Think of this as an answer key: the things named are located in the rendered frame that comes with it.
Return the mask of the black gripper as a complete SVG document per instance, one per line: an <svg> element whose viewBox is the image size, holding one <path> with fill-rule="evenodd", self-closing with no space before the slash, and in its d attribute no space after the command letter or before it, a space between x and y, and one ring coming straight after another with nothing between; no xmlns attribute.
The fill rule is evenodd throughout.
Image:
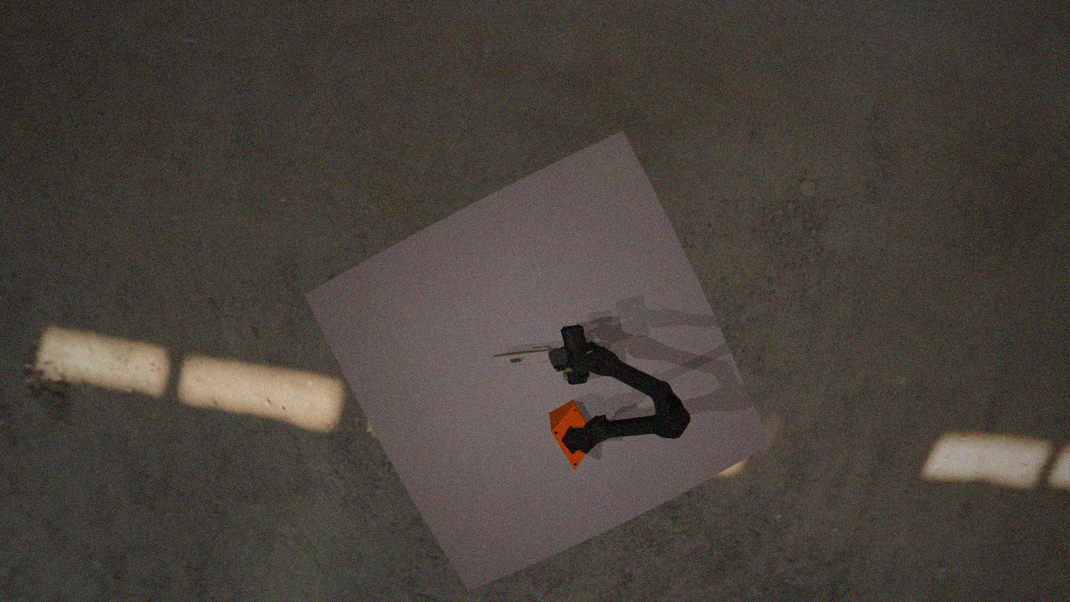
<svg viewBox="0 0 1070 602"><path fill-rule="evenodd" d="M564 325L564 328L567 328L567 327L570 327L570 325ZM570 354L572 354L572 352L567 351L567 362L568 362L568 357L569 357ZM572 367L572 366L570 366L570 364L568 362L567 367ZM567 372L567 380L568 380L568 382L569 382L570 385L583 384L584 382L586 382L586 379L578 380L578 375L577 375L576 372Z"/></svg>

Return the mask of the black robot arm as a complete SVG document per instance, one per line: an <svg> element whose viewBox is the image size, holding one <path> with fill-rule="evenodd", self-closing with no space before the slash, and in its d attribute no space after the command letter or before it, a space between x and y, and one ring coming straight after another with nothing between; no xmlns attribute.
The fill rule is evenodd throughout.
<svg viewBox="0 0 1070 602"><path fill-rule="evenodd" d="M690 414L668 382L657 380L642 370L620 361L618 356L609 348L599 348L592 340L586 343L583 325L570 325L561 333L564 348L549 352L551 365L557 372L565 370L569 362L576 370L578 380L588 377L588 372L620 380L637 391L647 393L656 406L656 415L653 416L609 421L605 419L605 415L596 415L585 427L569 426L562 442L572 454L578 450L588 453L596 443L610 437L656 434L659 437L676 439L683 435L685 428L690 423ZM593 352L586 355L591 350ZM568 362L567 351L572 352Z"/></svg>

